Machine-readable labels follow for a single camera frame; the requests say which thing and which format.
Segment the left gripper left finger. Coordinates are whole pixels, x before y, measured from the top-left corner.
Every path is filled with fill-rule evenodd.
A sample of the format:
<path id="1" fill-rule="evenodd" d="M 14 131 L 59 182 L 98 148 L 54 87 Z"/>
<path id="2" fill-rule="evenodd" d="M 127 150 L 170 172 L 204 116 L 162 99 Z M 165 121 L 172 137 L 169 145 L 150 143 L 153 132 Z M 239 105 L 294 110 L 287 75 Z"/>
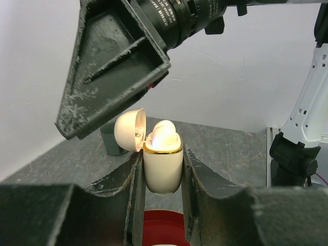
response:
<path id="1" fill-rule="evenodd" d="M 1 245 L 141 245 L 143 173 L 134 153 L 85 188 L 1 185 Z"/>

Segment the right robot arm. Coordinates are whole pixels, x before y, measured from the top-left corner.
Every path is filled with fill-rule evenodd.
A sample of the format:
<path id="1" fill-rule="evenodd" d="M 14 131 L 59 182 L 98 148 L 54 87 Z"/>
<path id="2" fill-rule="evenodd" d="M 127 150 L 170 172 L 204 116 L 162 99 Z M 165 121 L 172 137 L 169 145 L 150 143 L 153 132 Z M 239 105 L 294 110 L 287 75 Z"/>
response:
<path id="1" fill-rule="evenodd" d="M 142 152 L 146 184 L 171 194 L 181 182 L 183 142 L 168 120 L 146 132 L 144 109 L 131 110 L 170 68 L 167 52 L 200 30 L 222 34 L 227 7 L 239 16 L 267 1 L 81 1 L 77 34 L 56 120 L 66 138 L 85 138 L 116 118 L 115 142 Z M 274 185 L 310 183 L 318 168 L 327 121 L 327 1 L 321 1 L 309 74 L 270 156 L 278 163 Z"/>

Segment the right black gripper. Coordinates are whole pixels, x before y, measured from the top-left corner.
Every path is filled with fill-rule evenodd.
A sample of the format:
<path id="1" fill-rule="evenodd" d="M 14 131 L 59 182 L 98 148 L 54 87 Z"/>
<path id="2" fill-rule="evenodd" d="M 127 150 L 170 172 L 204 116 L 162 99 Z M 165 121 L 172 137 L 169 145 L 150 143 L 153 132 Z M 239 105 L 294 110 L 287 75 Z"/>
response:
<path id="1" fill-rule="evenodd" d="M 239 16 L 246 14 L 246 1 L 130 1 L 154 26 L 168 49 L 181 45 L 195 33 L 222 34 L 223 14 L 236 6 Z"/>

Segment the pink earbud charging case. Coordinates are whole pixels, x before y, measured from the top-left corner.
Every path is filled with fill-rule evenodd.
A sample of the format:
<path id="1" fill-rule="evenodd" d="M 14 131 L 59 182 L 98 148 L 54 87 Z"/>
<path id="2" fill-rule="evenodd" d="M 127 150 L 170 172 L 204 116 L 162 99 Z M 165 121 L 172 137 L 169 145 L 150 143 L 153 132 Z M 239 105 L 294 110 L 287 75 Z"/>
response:
<path id="1" fill-rule="evenodd" d="M 150 192 L 167 196 L 180 186 L 183 162 L 183 141 L 177 133 L 175 145 L 157 150 L 152 147 L 152 131 L 146 133 L 144 108 L 127 111 L 120 115 L 114 126 L 117 144 L 131 152 L 143 152 L 143 166 L 147 188 Z"/>

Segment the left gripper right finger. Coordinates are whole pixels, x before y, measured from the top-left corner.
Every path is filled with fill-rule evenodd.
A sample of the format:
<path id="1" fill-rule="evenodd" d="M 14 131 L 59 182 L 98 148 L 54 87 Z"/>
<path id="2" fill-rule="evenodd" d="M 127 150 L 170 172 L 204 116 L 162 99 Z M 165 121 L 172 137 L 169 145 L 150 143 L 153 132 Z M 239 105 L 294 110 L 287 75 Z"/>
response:
<path id="1" fill-rule="evenodd" d="M 190 245 L 327 245 L 327 188 L 241 187 L 183 149 Z"/>

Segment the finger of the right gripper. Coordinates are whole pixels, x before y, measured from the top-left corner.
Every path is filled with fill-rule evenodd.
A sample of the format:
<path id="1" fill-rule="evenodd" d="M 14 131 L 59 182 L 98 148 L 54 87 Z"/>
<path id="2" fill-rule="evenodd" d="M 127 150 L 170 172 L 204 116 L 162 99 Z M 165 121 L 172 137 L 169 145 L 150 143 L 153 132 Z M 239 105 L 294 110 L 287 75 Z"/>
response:
<path id="1" fill-rule="evenodd" d="M 167 74 L 166 45 L 136 1 L 81 1 L 56 127 L 84 138 Z"/>

